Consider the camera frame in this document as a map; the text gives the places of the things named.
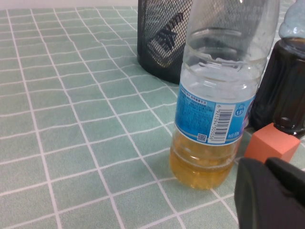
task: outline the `bottle neck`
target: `bottle neck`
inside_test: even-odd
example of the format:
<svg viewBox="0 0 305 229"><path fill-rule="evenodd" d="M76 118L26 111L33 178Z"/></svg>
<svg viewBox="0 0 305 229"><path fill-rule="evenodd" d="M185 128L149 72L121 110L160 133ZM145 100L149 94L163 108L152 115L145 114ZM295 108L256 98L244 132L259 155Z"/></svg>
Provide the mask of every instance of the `bottle neck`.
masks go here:
<svg viewBox="0 0 305 229"><path fill-rule="evenodd" d="M284 37L280 45L289 52L305 58L305 39L297 37Z"/></svg>

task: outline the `barcode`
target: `barcode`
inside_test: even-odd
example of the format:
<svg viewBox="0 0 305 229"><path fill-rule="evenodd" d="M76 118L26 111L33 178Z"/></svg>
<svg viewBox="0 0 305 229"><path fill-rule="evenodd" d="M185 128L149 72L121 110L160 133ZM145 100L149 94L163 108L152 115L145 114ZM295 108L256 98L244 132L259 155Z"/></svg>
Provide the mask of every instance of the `barcode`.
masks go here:
<svg viewBox="0 0 305 229"><path fill-rule="evenodd" d="M216 104L208 143L225 143L234 109L235 105Z"/></svg>
<svg viewBox="0 0 305 229"><path fill-rule="evenodd" d="M203 135L203 134L198 133L197 141L206 142L206 138L207 138L207 135Z"/></svg>

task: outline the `green checkered tablecloth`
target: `green checkered tablecloth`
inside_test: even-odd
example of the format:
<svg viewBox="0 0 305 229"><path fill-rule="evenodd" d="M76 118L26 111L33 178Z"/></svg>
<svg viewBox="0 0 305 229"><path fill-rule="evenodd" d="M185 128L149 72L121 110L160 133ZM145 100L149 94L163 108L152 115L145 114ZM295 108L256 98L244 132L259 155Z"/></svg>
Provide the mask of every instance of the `green checkered tablecloth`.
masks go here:
<svg viewBox="0 0 305 229"><path fill-rule="evenodd" d="M180 185L178 86L138 65L136 29L133 7L0 11L0 228L238 228L251 129L221 186ZM304 144L292 163L305 168Z"/></svg>

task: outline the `orange eraser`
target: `orange eraser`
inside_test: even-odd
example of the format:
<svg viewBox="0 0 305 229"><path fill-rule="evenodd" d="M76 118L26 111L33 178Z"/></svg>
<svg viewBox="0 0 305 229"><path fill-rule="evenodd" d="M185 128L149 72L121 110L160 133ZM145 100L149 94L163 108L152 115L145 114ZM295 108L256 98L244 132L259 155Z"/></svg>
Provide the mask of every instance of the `orange eraser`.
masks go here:
<svg viewBox="0 0 305 229"><path fill-rule="evenodd" d="M263 163L269 157L289 162L300 143L299 139L279 131L272 123L252 135L244 156Z"/></svg>

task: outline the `clear plastic bottle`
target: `clear plastic bottle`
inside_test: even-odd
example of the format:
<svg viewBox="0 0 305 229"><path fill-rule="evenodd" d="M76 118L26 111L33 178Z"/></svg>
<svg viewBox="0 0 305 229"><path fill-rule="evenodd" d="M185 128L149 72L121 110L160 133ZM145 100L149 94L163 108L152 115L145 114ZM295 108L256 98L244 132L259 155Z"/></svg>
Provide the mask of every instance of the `clear plastic bottle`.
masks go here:
<svg viewBox="0 0 305 229"><path fill-rule="evenodd" d="M278 0L194 0L170 155L182 183L209 189L230 172L278 15Z"/></svg>

